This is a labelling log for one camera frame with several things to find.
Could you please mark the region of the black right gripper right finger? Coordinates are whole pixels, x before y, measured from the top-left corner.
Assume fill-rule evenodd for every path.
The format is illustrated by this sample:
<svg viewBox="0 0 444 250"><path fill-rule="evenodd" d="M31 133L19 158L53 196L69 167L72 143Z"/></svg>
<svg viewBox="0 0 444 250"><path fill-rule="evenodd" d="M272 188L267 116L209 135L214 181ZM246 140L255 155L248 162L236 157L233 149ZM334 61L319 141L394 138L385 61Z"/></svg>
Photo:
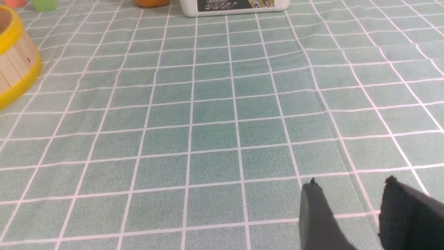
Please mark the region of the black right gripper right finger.
<svg viewBox="0 0 444 250"><path fill-rule="evenodd" d="M379 214L379 240L385 250L442 250L442 202L390 176Z"/></svg>

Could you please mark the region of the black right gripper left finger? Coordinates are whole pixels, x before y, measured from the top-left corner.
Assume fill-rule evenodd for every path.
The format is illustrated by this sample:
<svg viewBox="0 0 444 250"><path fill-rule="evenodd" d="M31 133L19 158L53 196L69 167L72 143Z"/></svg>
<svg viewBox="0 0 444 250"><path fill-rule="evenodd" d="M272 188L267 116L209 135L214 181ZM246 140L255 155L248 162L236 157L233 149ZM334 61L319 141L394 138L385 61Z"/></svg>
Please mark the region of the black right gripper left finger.
<svg viewBox="0 0 444 250"><path fill-rule="evenodd" d="M302 185L299 212L302 250L355 250L341 231L321 186L312 178Z"/></svg>

